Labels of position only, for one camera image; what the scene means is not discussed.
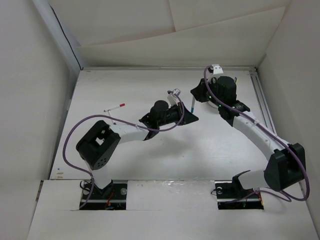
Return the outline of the blue capped white marker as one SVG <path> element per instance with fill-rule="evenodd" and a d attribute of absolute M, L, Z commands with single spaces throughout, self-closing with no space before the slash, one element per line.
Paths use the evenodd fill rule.
<path fill-rule="evenodd" d="M 193 98 L 192 98 L 192 102 L 191 102 L 191 109 L 190 109 L 190 112 L 191 112 L 192 114 L 194 113 L 195 102 L 196 102 L 196 99 L 193 97 Z"/>

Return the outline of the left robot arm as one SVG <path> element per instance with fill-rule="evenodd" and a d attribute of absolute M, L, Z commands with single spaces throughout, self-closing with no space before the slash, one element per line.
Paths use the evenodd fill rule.
<path fill-rule="evenodd" d="M 182 103 L 172 106 L 164 100 L 154 103 L 149 113 L 135 124 L 109 125 L 104 120 L 97 121 L 79 140 L 76 150 L 86 162 L 94 177 L 94 192 L 100 198 L 107 198 L 113 189 L 113 181 L 106 173 L 98 173 L 104 169 L 117 146 L 133 141 L 148 141 L 155 137 L 160 127 L 175 123 L 183 126 L 198 121 L 199 118 L 187 110 Z"/>

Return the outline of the purple capped white marker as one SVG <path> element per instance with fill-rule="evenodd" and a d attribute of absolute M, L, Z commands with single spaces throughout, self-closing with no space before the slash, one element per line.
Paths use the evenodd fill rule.
<path fill-rule="evenodd" d="M 110 117 L 111 123 L 112 123 L 113 125 L 116 125 L 116 122 L 115 122 L 113 119 L 111 119 L 111 118 L 112 118 L 112 115 L 111 115 L 111 111 L 110 111 L 110 110 L 107 110 L 107 114 L 108 114 L 108 116 Z"/>

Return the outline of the red capped white marker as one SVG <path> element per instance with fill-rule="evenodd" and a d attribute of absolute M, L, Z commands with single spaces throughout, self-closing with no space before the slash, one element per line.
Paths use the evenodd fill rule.
<path fill-rule="evenodd" d="M 110 111 L 113 111 L 113 110 L 116 110 L 118 108 L 121 108 L 121 107 L 124 107 L 126 104 L 125 103 L 121 103 L 121 104 L 118 104 L 116 106 L 113 106 L 113 107 L 109 107 L 107 109 L 104 109 L 103 112 L 110 112 Z"/>

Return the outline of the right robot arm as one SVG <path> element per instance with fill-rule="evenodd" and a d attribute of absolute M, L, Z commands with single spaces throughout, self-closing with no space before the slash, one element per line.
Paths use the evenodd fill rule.
<path fill-rule="evenodd" d="M 232 177 L 228 188 L 231 201 L 239 202 L 261 192 L 286 202 L 294 200 L 285 189 L 306 178 L 303 146 L 279 138 L 261 124 L 237 99 L 237 84 L 229 76 L 203 77 L 190 93 L 197 102 L 216 105 L 220 117 L 245 135 L 268 161 L 262 170 L 246 170 Z"/>

